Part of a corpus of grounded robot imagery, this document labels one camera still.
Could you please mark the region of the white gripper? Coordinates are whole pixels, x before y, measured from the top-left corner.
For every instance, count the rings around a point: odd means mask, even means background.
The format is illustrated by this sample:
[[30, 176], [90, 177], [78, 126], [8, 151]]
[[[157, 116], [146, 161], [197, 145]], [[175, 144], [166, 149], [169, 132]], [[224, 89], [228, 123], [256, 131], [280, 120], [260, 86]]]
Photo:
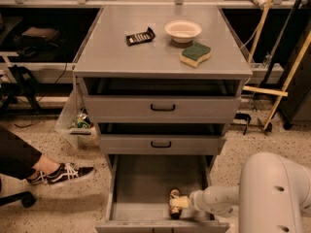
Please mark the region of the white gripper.
[[188, 208], [191, 206], [194, 210], [211, 213], [212, 203], [209, 201], [210, 198], [210, 191], [206, 188], [192, 192], [190, 199], [187, 196], [171, 197], [169, 205], [178, 208]]

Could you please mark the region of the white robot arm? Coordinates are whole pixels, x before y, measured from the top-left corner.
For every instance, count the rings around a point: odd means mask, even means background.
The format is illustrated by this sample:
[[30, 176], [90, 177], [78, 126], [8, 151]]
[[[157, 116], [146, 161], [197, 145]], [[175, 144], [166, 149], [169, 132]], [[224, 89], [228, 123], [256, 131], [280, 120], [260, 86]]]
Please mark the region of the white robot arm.
[[239, 233], [303, 233], [311, 216], [311, 169], [271, 152], [252, 155], [236, 186], [209, 186], [169, 205], [230, 217], [238, 208]]

